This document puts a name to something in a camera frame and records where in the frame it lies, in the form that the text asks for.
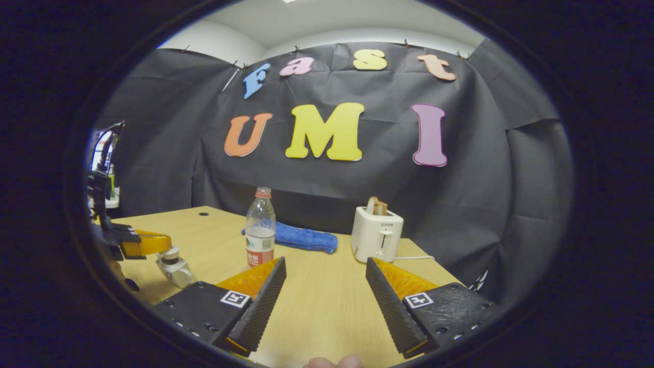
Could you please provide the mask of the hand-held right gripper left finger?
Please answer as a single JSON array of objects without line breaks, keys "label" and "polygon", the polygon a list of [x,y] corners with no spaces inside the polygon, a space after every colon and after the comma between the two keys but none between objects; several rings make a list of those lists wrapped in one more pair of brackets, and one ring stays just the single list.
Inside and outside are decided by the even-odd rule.
[{"label": "hand-held right gripper left finger", "polygon": [[194,282],[154,306],[180,331],[247,358],[257,351],[287,279],[277,257],[217,284]]}]

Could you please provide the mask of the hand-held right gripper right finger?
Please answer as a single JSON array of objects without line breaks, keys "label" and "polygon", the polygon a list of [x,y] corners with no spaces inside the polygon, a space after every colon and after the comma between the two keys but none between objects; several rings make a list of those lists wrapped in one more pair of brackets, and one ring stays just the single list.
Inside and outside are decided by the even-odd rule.
[{"label": "hand-held right gripper right finger", "polygon": [[467,340],[500,311],[460,283],[437,286],[373,257],[366,262],[366,279],[395,348],[406,359]]}]

